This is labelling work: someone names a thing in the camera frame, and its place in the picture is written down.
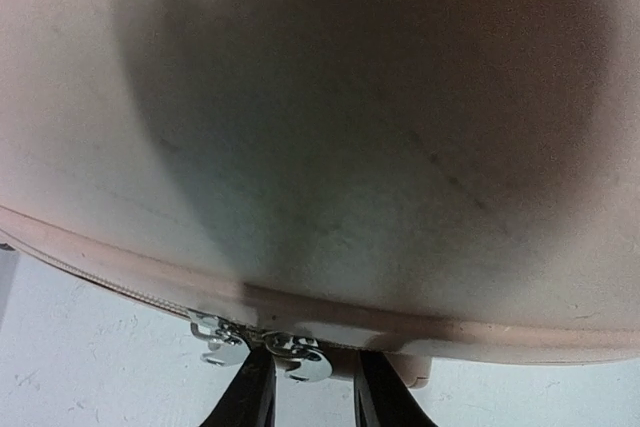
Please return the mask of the pink hard-shell suitcase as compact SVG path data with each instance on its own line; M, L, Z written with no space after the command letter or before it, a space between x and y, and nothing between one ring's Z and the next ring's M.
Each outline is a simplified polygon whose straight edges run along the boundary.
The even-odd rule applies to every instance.
M639 353L639 0L1 0L1 238L209 362Z

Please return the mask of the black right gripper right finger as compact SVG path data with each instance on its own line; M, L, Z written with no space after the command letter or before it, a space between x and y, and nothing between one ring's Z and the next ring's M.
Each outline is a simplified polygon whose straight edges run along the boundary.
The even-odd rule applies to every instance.
M435 427L383 353L358 353L354 374L358 427Z

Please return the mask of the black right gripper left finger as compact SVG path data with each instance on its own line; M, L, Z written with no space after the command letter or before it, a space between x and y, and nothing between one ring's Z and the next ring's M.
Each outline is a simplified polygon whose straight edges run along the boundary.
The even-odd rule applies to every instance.
M265 347L252 350L201 427L273 427L275 362Z

